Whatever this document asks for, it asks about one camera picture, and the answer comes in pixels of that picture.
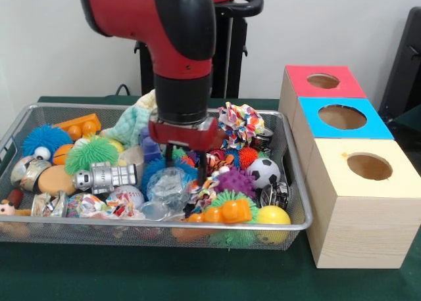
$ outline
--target stacked boxes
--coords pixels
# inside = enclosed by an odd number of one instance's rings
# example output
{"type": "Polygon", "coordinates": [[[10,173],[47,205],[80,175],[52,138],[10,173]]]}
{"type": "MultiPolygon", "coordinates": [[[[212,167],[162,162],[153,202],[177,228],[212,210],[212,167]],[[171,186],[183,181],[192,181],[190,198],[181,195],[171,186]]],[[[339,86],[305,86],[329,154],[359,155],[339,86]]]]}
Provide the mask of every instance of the stacked boxes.
{"type": "Polygon", "coordinates": [[[280,111],[310,193],[317,267],[401,267],[421,223],[421,178],[352,73],[287,66],[280,111]]]}

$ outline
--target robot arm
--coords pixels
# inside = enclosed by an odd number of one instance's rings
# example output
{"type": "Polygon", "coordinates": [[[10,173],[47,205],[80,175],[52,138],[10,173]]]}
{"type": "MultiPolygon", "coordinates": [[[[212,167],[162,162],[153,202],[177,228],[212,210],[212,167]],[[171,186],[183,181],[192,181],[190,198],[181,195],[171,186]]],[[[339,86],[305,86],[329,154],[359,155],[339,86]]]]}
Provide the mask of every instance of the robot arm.
{"type": "Polygon", "coordinates": [[[216,134],[207,115],[212,87],[216,22],[212,0],[81,0],[97,33],[147,44],[155,74],[157,112],[151,114],[152,139],[201,152],[199,183],[206,177],[205,151],[216,134]]]}

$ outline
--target round hole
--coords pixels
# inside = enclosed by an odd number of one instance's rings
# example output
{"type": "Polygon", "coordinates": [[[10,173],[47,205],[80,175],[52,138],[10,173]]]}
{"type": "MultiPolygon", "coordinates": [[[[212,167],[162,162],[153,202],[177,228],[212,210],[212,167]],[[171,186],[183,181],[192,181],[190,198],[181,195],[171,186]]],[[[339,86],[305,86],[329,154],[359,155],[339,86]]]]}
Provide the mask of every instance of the round hole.
{"type": "Polygon", "coordinates": [[[342,130],[358,129],[367,123],[367,118],[362,112],[343,105],[323,107],[318,111],[318,116],[329,126],[342,130]]]}
{"type": "Polygon", "coordinates": [[[348,167],[365,179],[382,181],[391,177],[392,167],[385,159],[370,153],[358,153],[348,157],[348,167]]]}
{"type": "Polygon", "coordinates": [[[307,81],[311,85],[321,89],[334,89],[339,85],[339,80],[337,78],[325,73],[317,73],[307,76],[307,81]]]}

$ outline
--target wire mesh basket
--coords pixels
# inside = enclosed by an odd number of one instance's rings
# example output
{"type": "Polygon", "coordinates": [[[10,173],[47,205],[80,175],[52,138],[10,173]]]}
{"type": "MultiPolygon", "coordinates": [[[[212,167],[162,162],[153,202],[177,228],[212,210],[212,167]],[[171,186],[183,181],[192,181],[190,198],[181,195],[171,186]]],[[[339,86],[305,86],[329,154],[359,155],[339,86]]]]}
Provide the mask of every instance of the wire mesh basket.
{"type": "MultiPolygon", "coordinates": [[[[96,113],[105,129],[113,127],[126,108],[55,103],[26,107],[0,142],[1,198],[6,198],[13,189],[11,170],[22,158],[23,140],[35,127],[96,113]]],[[[310,226],[312,213],[287,120],[279,112],[260,110],[259,113],[265,126],[274,132],[271,159],[284,169],[289,185],[287,213],[291,225],[0,216],[0,241],[286,250],[300,230],[310,226]]],[[[209,114],[218,116],[216,110],[209,110],[209,114]]],[[[20,209],[31,208],[33,197],[34,194],[25,192],[20,209]]]]}

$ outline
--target table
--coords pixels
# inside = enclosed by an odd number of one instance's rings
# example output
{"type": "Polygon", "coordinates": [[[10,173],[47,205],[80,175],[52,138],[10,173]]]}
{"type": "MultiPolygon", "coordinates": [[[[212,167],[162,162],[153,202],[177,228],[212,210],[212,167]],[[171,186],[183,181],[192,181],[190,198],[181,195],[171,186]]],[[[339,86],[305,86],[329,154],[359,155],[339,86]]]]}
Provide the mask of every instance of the table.
{"type": "MultiPolygon", "coordinates": [[[[41,97],[132,104],[137,97],[41,97]]],[[[277,110],[276,100],[236,99],[277,110]]],[[[223,104],[211,99],[210,106],[223,104]]],[[[421,232],[401,269],[316,269],[305,232],[288,251],[0,243],[7,300],[421,300],[421,232]]]]}

